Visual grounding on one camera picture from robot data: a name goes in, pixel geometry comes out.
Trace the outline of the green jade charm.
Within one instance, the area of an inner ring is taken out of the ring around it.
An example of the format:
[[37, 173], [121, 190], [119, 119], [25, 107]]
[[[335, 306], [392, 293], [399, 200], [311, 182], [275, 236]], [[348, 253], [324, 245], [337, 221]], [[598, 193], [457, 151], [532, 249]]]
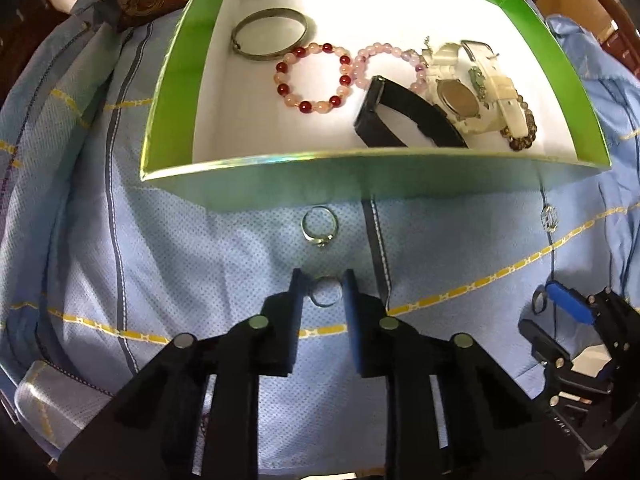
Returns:
[[477, 99], [482, 103], [487, 103], [486, 78], [483, 72], [477, 66], [472, 66], [469, 69], [469, 77]]

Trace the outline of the silver charm pendant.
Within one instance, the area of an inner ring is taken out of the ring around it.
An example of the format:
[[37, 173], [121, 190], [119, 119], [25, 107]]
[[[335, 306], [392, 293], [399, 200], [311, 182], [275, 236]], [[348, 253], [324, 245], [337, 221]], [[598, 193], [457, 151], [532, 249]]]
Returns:
[[559, 225], [556, 209], [551, 204], [545, 204], [540, 213], [540, 222], [544, 232], [554, 233]]

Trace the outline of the blue patterned cloth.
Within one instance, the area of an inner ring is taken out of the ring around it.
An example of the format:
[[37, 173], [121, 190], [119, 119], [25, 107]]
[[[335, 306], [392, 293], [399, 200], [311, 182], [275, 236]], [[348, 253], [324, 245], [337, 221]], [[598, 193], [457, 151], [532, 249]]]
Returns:
[[[143, 130], [177, 23], [129, 32], [78, 0], [1, 111], [1, 385], [50, 453], [76, 436], [172, 337], [256, 313], [294, 269], [356, 273], [427, 335], [471, 334], [529, 394], [533, 318], [571, 354], [597, 333], [531, 299], [547, 278], [639, 300], [639, 83], [567, 18], [550, 18], [600, 120], [612, 167], [562, 188], [334, 206], [311, 247], [304, 208], [216, 214], [139, 178]], [[540, 213], [558, 213], [554, 233]]]

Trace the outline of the black fitness band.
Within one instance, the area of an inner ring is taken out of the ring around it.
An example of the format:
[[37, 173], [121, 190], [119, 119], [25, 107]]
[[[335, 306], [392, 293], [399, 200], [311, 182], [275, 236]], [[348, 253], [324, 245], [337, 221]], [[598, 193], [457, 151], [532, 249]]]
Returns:
[[354, 129], [368, 148], [468, 148], [437, 106], [382, 76], [371, 79]]

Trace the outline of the white wristwatch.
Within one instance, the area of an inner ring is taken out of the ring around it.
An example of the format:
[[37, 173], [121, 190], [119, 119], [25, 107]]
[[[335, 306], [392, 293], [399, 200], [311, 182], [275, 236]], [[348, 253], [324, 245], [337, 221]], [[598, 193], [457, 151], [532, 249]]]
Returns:
[[[426, 70], [421, 96], [437, 106], [465, 136], [497, 131], [505, 138], [528, 135], [526, 104], [513, 81], [498, 64], [489, 44], [475, 40], [446, 42], [421, 54]], [[469, 69], [477, 66], [485, 75], [487, 103], [480, 102], [472, 87]]]

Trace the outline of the green cardboard box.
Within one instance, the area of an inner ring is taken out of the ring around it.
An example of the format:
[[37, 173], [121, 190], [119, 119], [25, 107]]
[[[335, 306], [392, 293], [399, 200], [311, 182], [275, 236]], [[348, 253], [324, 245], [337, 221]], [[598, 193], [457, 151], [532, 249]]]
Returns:
[[225, 211], [554, 188], [610, 166], [526, 0], [190, 0], [140, 177]]

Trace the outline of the silver bangle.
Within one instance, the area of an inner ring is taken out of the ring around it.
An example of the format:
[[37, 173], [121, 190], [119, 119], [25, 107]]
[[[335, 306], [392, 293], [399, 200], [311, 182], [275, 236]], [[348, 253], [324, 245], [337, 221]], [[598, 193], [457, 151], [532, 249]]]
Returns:
[[275, 60], [301, 47], [309, 29], [309, 18], [295, 9], [262, 9], [233, 27], [231, 49], [250, 61]]

